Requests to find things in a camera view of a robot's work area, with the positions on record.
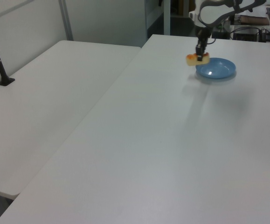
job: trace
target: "white table surface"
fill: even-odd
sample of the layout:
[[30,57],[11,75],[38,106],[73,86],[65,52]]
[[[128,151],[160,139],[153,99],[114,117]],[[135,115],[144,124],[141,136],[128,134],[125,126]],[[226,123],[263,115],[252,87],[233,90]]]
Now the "white table surface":
[[0,86],[0,195],[14,199],[140,48],[61,41]]
[[195,43],[153,35],[0,224],[270,223],[270,44],[216,40],[207,82]]

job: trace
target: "white folding table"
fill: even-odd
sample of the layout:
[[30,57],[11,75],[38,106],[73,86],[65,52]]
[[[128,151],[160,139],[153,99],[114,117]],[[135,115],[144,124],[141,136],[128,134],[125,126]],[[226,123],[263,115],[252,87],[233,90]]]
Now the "white folding table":
[[139,50],[61,41],[0,86],[1,196],[16,198]]
[[0,224],[270,223],[270,44],[217,40],[236,75],[152,36]]

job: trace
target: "black cable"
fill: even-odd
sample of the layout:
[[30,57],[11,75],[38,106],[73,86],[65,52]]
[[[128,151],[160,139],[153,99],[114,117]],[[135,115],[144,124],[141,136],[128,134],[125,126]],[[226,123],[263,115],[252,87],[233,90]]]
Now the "black cable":
[[212,41],[211,43],[208,43],[208,45],[209,45],[209,44],[213,44],[213,43],[215,42],[215,40],[216,40],[216,39],[214,39],[214,41]]
[[246,30],[246,29],[258,29],[259,32],[261,31],[261,29],[259,29],[257,27],[240,27],[238,29],[235,29],[235,30],[231,31],[229,34],[232,34],[232,33],[237,32],[237,31]]

